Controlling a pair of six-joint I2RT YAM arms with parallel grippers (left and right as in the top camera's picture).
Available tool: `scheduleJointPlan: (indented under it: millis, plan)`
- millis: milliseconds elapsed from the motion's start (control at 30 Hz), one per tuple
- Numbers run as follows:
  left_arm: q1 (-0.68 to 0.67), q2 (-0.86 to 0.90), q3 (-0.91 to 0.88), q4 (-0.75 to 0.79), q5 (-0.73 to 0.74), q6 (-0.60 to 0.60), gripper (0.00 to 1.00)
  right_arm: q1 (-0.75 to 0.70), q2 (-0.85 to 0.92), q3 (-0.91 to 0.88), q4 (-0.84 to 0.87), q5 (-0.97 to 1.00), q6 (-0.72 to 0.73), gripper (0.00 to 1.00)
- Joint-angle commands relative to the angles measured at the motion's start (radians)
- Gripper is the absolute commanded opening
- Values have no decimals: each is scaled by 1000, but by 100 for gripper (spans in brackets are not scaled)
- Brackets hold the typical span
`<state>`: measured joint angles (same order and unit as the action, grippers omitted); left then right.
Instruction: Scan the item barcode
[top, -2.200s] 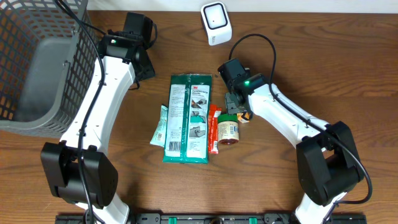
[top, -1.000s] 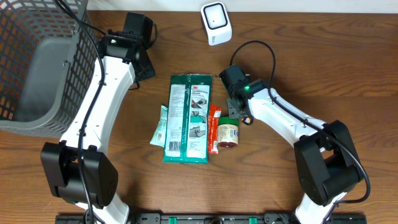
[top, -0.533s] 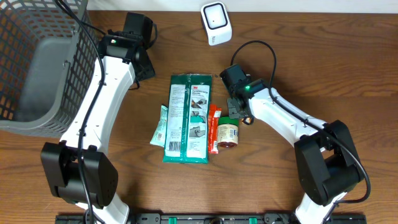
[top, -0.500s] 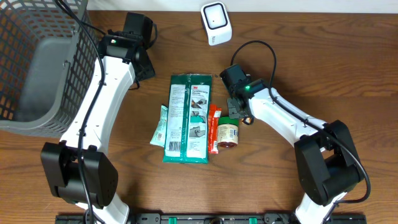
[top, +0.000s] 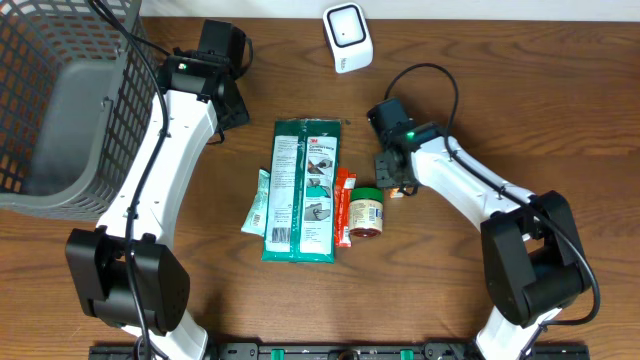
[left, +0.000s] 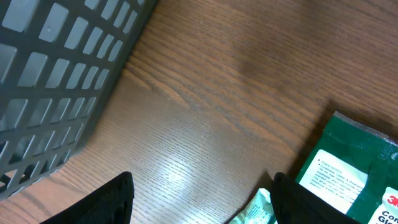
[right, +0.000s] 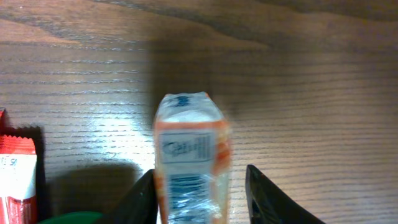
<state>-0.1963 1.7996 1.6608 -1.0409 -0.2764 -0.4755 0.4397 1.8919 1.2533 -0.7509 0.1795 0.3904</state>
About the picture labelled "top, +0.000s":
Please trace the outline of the orange snack packet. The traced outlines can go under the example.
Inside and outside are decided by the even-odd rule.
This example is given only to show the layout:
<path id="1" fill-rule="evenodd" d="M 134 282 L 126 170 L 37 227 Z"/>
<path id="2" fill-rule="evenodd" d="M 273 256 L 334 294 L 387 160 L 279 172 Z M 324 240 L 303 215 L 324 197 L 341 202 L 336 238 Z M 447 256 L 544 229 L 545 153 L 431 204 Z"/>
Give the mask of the orange snack packet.
<path id="1" fill-rule="evenodd" d="M 390 197 L 391 198 L 402 198 L 404 196 L 403 193 L 400 192 L 399 188 L 394 188 L 390 190 Z"/>

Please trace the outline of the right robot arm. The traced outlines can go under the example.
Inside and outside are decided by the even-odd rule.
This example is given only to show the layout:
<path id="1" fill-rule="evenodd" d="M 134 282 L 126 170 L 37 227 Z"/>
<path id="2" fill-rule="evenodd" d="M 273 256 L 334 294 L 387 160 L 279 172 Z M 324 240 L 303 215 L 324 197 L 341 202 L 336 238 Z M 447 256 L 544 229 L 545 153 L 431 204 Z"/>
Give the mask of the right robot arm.
<path id="1" fill-rule="evenodd" d="M 537 195 L 504 180 L 436 124 L 397 121 L 374 131 L 383 148 L 375 158 L 379 187 L 407 196 L 427 187 L 480 232 L 493 309 L 475 337 L 477 357 L 532 356 L 539 335 L 562 325 L 563 309 L 599 291 L 562 195 Z"/>

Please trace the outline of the pale green wet wipes pack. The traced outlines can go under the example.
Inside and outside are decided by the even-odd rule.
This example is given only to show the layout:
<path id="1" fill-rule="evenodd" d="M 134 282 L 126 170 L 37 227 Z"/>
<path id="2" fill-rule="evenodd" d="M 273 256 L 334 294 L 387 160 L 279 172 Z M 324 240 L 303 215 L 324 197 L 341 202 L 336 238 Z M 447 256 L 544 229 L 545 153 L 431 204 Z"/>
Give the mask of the pale green wet wipes pack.
<path id="1" fill-rule="evenodd" d="M 266 216 L 269 199 L 270 173 L 259 170 L 258 187 L 241 231 L 248 234 L 263 236 L 266 230 Z"/>

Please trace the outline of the green-lidded seasoning jar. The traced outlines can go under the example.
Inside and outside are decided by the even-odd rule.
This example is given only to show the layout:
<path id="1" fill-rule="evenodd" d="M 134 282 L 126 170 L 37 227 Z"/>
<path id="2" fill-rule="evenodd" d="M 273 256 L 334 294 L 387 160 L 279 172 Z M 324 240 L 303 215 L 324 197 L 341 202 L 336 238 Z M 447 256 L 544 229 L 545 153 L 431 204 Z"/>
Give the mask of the green-lidded seasoning jar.
<path id="1" fill-rule="evenodd" d="M 359 187 L 351 192 L 348 226 L 352 237 L 372 238 L 383 232 L 384 196 L 378 188 Z"/>

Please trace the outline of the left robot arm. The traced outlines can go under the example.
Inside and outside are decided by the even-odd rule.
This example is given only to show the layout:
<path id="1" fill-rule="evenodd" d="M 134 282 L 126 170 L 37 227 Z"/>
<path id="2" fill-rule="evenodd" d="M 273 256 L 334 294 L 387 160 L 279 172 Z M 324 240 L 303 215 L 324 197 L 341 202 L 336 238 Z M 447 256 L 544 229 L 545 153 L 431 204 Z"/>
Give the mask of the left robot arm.
<path id="1" fill-rule="evenodd" d="M 65 255 L 85 315 L 139 336 L 144 355 L 202 359 L 207 331 L 187 311 L 190 277 L 173 253 L 177 215 L 214 135 L 249 116 L 241 62 L 171 55 L 155 84 L 148 128 L 95 230 L 71 232 Z"/>

